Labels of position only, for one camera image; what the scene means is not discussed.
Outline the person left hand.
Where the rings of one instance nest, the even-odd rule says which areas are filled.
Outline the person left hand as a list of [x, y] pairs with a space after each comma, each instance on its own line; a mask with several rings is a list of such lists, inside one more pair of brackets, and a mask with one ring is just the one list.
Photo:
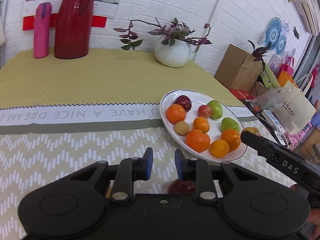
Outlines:
[[[309, 196], [309, 192], [298, 184], [290, 186], [292, 190], [299, 192], [305, 199]], [[320, 224], [320, 210], [319, 208], [312, 208], [308, 217], [308, 223], [305, 233], [308, 234], [310, 240], [319, 239], [319, 224]]]

